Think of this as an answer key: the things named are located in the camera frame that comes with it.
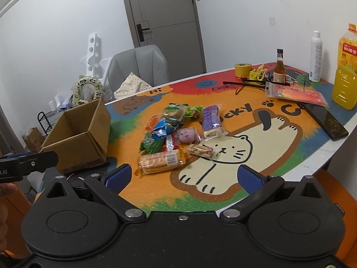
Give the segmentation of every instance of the person's hand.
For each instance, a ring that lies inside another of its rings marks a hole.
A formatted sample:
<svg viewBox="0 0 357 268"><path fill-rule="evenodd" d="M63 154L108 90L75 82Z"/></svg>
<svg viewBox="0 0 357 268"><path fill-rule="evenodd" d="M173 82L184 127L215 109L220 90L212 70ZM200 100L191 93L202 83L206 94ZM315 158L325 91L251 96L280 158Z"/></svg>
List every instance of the person's hand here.
<svg viewBox="0 0 357 268"><path fill-rule="evenodd" d="M17 186L13 183L2 183L0 184L0 189L2 191L3 197L7 197L15 192L17 192ZM8 226L5 221L8 218L8 208L0 203L0 253L6 250L7 241L5 239L6 234L8 233Z"/></svg>

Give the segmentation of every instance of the orange juice bottle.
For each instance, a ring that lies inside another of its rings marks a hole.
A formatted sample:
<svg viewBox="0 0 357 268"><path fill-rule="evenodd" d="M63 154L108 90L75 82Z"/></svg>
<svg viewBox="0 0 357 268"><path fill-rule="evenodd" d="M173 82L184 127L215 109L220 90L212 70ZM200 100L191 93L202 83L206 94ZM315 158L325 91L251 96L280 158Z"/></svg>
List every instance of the orange juice bottle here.
<svg viewBox="0 0 357 268"><path fill-rule="evenodd" d="M338 42L332 99L348 110L357 103L357 31L354 24L349 24L349 30Z"/></svg>

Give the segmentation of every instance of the cartoon cat illustration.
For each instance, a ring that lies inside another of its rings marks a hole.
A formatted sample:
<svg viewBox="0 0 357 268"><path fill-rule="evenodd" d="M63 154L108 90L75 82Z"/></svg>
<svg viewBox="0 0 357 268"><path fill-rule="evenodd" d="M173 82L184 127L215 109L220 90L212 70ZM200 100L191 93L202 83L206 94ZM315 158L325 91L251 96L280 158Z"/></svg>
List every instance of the cartoon cat illustration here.
<svg viewBox="0 0 357 268"><path fill-rule="evenodd" d="M129 115L133 110L136 110L138 107L154 101L153 98L148 96L132 96L128 98L124 98L117 102L114 105L115 111L122 116Z"/></svg>
<svg viewBox="0 0 357 268"><path fill-rule="evenodd" d="M203 143L218 150L213 160L192 156L185 168L173 171L173 186L210 202L231 198L241 189L237 180L240 164L269 175L295 151L303 131L289 119L269 109L253 112L254 123Z"/></svg>

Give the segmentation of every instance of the purple snack package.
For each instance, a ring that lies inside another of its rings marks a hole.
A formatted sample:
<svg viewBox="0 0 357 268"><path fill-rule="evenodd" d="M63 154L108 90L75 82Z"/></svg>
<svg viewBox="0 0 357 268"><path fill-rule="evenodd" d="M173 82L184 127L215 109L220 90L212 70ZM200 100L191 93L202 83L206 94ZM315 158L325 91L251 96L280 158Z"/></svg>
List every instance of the purple snack package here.
<svg viewBox="0 0 357 268"><path fill-rule="evenodd" d="M202 128L205 139L227 135L227 131L221 125L218 113L219 107L217 105L212 105L203 109Z"/></svg>

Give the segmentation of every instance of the table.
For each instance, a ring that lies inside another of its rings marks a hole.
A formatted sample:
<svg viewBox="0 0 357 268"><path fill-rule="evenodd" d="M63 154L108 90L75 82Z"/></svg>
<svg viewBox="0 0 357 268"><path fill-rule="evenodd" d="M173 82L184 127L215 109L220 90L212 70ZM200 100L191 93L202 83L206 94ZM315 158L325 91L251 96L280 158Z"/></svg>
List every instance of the table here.
<svg viewBox="0 0 357 268"><path fill-rule="evenodd" d="M272 72L275 63L265 66ZM302 88L306 80L306 89L321 92L330 112L349 132L355 128L357 109L348 111L335 104L331 98L332 84L313 83L306 72L290 66L286 69L298 80L298 87ZM247 195L237 183L239 164L245 162L264 175L273 173L285 180L299 181L320 169L344 142L332 142L294 102L267 98L264 91L249 87L235 95L235 86L222 84L235 80L234 70L229 69L172 82L107 104L112 117L108 170L122 163L129 163L133 170L137 168L144 127L151 116L159 114L169 103L221 104L222 125L229 132L226 138L211 143L224 150L220 155L222 162L215 164L192 157L185 168L142 178L133 176L121 197L146 213L220 210ZM199 120L188 125L201 130Z"/></svg>

